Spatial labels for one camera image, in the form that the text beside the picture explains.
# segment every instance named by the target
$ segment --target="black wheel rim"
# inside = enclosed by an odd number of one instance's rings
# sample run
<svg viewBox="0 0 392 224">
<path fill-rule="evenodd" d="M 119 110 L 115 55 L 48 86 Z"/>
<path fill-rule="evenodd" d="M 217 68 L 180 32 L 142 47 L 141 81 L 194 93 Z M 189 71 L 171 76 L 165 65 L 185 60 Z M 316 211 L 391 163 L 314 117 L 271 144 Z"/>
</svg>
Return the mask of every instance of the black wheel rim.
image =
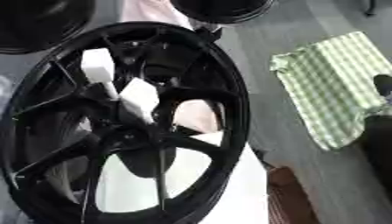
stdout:
<svg viewBox="0 0 392 224">
<path fill-rule="evenodd" d="M 220 0 L 171 0 L 171 3 L 177 10 L 199 21 L 213 24 L 238 24 L 266 13 L 274 1 L 238 0 L 228 3 Z"/>
<path fill-rule="evenodd" d="M 0 11 L 0 53 L 34 53 L 80 32 L 93 16 L 95 0 L 17 0 L 2 3 Z"/>
<path fill-rule="evenodd" d="M 195 84 L 202 80 L 202 77 L 198 76 L 190 80 L 184 79 L 180 85 L 167 81 L 162 86 L 158 85 L 161 83 L 161 80 L 157 80 L 160 77 L 143 75 L 146 55 L 151 48 L 159 46 L 166 49 L 167 45 L 185 46 L 196 55 L 189 63 L 185 63 L 181 71 L 176 72 L 178 77 L 190 75 L 190 70 L 194 67 L 204 65 L 201 66 L 204 70 L 211 67 L 211 70 L 206 70 L 207 74 L 213 73 L 207 76 L 208 79 L 216 75 L 220 78 L 219 81 L 210 83 L 211 86 L 201 82 L 200 85 L 205 85 L 201 87 Z M 137 48 L 129 54 L 124 49 L 130 46 Z M 105 101 L 104 96 L 96 94 L 100 92 L 99 87 L 87 85 L 86 79 L 74 65 L 80 62 L 83 50 L 98 47 L 107 47 L 115 60 L 115 85 L 118 88 L 121 89 L 132 77 L 140 77 L 159 86 L 157 89 L 161 102 L 155 109 L 154 125 L 146 125 L 136 117 L 127 118 L 125 122 L 119 115 L 121 113 L 118 112 L 117 103 Z M 58 89 L 56 83 L 66 86 L 66 93 L 53 97 L 48 94 L 48 89 Z M 222 130 L 224 135 L 220 147 L 172 130 L 173 110 L 181 102 L 191 99 L 218 102 L 225 108 L 225 127 Z M 89 135 L 67 147 L 59 147 L 38 162 L 25 161 L 28 160 L 25 159 L 28 144 L 26 139 L 37 133 L 36 123 L 41 118 L 63 115 L 78 121 L 80 114 L 88 117 L 92 123 L 93 130 Z M 61 125 L 61 132 L 67 132 L 64 129 L 71 129 L 70 126 L 65 128 Z M 156 223 L 157 220 L 160 223 L 189 223 L 194 221 L 194 217 L 200 217 L 197 213 L 199 210 L 205 211 L 203 207 L 216 202 L 216 195 L 221 194 L 222 187 L 235 167 L 249 131 L 249 103 L 238 70 L 215 44 L 200 38 L 192 31 L 173 25 L 115 24 L 81 35 L 43 59 L 18 88 L 3 114 L 1 127 L 4 140 L 2 169 L 10 187 L 10 194 L 27 214 L 39 223 Z M 162 161 L 160 155 L 167 145 L 201 151 L 213 162 L 196 183 L 176 198 L 167 198 L 165 177 L 157 175 L 158 206 L 134 213 L 103 213 L 92 201 L 95 199 L 97 181 L 107 157 L 119 151 L 137 151 L 146 146 L 146 141 L 140 140 L 141 144 L 133 143 L 131 146 L 126 145 L 120 149 L 117 147 L 114 150 L 111 137 L 118 136 L 125 130 L 127 133 L 132 130 L 145 134 L 148 142 L 153 143 L 152 148 L 159 149 L 151 152 L 157 154 L 158 164 Z M 62 197 L 46 199 L 43 198 L 42 192 L 35 191 L 35 188 L 38 189 L 46 183 L 42 179 L 44 172 L 78 156 L 88 157 L 89 178 L 83 203 L 76 204 Z M 162 164 L 157 166 L 157 173 L 165 172 L 159 167 L 162 167 Z"/>
</svg>

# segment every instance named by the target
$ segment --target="cloth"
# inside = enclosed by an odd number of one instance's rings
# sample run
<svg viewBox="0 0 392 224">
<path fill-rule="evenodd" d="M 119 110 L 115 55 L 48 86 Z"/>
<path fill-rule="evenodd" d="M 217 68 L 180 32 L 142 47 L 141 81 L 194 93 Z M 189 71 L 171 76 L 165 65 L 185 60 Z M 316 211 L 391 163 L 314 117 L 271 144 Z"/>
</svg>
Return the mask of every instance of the cloth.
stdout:
<svg viewBox="0 0 392 224">
<path fill-rule="evenodd" d="M 283 83 L 314 141 L 326 151 L 358 138 L 366 117 L 392 114 L 373 81 L 377 74 L 392 74 L 392 66 L 362 32 L 276 55 L 270 70 Z"/>
</svg>

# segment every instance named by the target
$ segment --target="checkered towel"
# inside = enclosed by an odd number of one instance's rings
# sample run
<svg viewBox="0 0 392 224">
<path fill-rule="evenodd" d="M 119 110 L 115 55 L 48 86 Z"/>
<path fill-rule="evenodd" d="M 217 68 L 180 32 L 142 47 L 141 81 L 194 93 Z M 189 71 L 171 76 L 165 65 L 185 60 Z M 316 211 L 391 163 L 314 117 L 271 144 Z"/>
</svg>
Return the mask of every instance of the checkered towel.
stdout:
<svg viewBox="0 0 392 224">
<path fill-rule="evenodd" d="M 392 115 L 373 82 L 377 74 L 392 74 L 392 65 L 362 32 L 276 55 L 270 69 L 324 150 L 358 138 L 367 116 Z"/>
</svg>

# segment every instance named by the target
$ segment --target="wheel rim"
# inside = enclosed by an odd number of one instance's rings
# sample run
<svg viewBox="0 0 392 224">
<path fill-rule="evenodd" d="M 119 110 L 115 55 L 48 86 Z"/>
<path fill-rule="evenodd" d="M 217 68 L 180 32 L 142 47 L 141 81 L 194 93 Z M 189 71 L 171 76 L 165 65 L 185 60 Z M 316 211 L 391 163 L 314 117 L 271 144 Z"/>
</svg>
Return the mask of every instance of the wheel rim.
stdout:
<svg viewBox="0 0 392 224">
<path fill-rule="evenodd" d="M 136 50 L 128 53 L 124 51 L 124 47 L 128 49 L 130 44 Z M 174 83 L 179 82 L 180 85 L 162 81 L 162 77 L 153 77 L 144 71 L 149 62 L 147 55 L 150 50 L 156 46 L 165 49 L 165 45 L 185 46 L 196 55 L 189 64 L 183 66 L 182 71 L 176 72 L 180 73 L 179 81 Z M 160 104 L 154 110 L 154 124 L 147 125 L 135 116 L 134 119 L 122 119 L 117 102 L 105 101 L 104 97 L 96 94 L 99 87 L 87 85 L 75 65 L 80 63 L 82 50 L 96 47 L 107 47 L 110 50 L 116 64 L 115 85 L 118 88 L 123 88 L 132 77 L 146 79 L 157 86 Z M 217 80 L 207 84 L 201 76 L 186 77 L 194 73 L 191 72 L 194 67 L 211 67 L 203 68 L 206 71 L 204 74 L 213 73 L 214 76 L 205 76 L 212 80 L 217 77 Z M 59 89 L 55 83 L 66 86 L 66 94 L 53 97 L 48 89 Z M 194 99 L 223 105 L 225 127 L 222 130 L 224 135 L 220 147 L 172 130 L 175 109 L 181 102 Z M 26 158 L 27 153 L 23 152 L 28 144 L 26 139 L 34 135 L 34 129 L 39 129 L 37 123 L 41 118 L 50 120 L 53 115 L 57 117 L 58 114 L 71 116 L 75 121 L 81 119 L 78 114 L 83 114 L 92 123 L 91 133 L 76 143 L 53 150 L 34 161 L 35 163 L 16 161 L 15 158 Z M 69 126 L 53 129 L 64 133 L 64 129 L 72 129 Z M 13 199 L 31 217 L 43 223 L 155 223 L 158 219 L 162 223 L 185 223 L 203 206 L 210 204 L 211 199 L 216 198 L 215 195 L 226 184 L 241 155 L 248 130 L 249 105 L 243 81 L 229 57 L 216 45 L 191 31 L 168 24 L 115 24 L 91 31 L 63 45 L 42 60 L 24 79 L 2 120 L 2 138 L 7 139 L 3 144 L 2 169 Z M 132 143 L 129 146 L 125 143 L 123 148 L 114 147 L 112 142 L 117 140 L 113 140 L 112 136 L 117 137 L 124 131 L 136 135 L 140 144 Z M 165 176 L 157 175 L 159 203 L 156 207 L 134 213 L 99 211 L 95 203 L 95 191 L 108 156 L 119 151 L 137 151 L 146 144 L 151 146 L 151 143 L 153 147 L 150 148 L 160 149 L 151 152 L 157 154 L 158 164 L 165 156 L 162 156 L 162 149 L 167 148 L 167 145 L 201 151 L 212 159 L 212 164 L 200 179 L 175 198 L 167 198 Z M 12 155 L 13 151 L 20 156 Z M 43 177 L 48 169 L 78 156 L 88 157 L 89 178 L 82 203 L 73 203 L 64 197 L 46 199 L 43 198 L 42 192 L 34 191 L 34 187 L 38 188 L 43 182 L 45 184 Z M 163 174 L 165 171 L 159 167 L 162 168 L 162 164 L 157 166 L 157 173 Z"/>
</svg>

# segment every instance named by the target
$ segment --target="wheel spoke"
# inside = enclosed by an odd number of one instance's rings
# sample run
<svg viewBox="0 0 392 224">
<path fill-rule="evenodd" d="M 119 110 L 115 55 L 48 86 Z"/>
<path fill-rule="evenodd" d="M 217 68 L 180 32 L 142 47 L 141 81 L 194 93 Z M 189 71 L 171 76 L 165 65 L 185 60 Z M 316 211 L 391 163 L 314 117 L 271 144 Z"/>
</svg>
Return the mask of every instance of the wheel spoke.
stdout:
<svg viewBox="0 0 392 224">
<path fill-rule="evenodd" d="M 37 116 L 42 116 L 45 114 L 56 113 L 60 111 L 74 109 L 75 107 L 83 105 L 84 101 L 73 95 L 62 96 L 50 101 L 44 101 L 39 104 L 30 106 L 28 108 L 23 109 L 22 111 L 17 112 L 14 116 L 16 119 L 25 118 L 25 119 L 33 119 Z"/>
<path fill-rule="evenodd" d="M 121 153 L 121 152 L 132 152 L 132 151 L 140 151 L 143 149 L 148 148 L 150 145 L 147 143 L 139 143 L 136 145 L 132 146 L 127 146 L 127 147 L 118 147 L 114 148 L 113 150 L 110 150 L 109 154 L 116 154 L 116 153 Z"/>
<path fill-rule="evenodd" d="M 157 151 L 157 173 L 155 177 L 157 183 L 157 196 L 159 209 L 161 211 L 165 211 L 166 200 L 169 198 L 167 187 L 166 187 L 166 179 L 165 179 L 165 151 L 159 150 Z"/>
<path fill-rule="evenodd" d="M 96 144 L 96 136 L 91 134 L 85 136 L 82 140 L 65 148 L 55 150 L 49 155 L 41 158 L 39 161 L 27 165 L 25 168 L 17 171 L 15 177 L 21 180 L 33 180 L 43 176 L 50 168 L 80 156 L 87 155 L 91 148 Z"/>
<path fill-rule="evenodd" d="M 57 68 L 66 77 L 66 81 L 71 84 L 74 89 L 76 89 L 76 81 L 72 78 L 71 74 L 64 68 L 63 65 L 61 65 L 57 60 L 52 60 L 50 64 L 52 67 Z"/>
<path fill-rule="evenodd" d="M 211 158 L 224 151 L 220 146 L 201 141 L 191 136 L 182 135 L 180 133 L 170 133 L 164 137 L 164 143 L 170 146 L 200 151 Z"/>
<path fill-rule="evenodd" d="M 87 168 L 88 182 L 84 194 L 80 223 L 96 223 L 97 216 L 101 213 L 95 204 L 95 193 L 107 157 L 90 157 Z"/>
</svg>

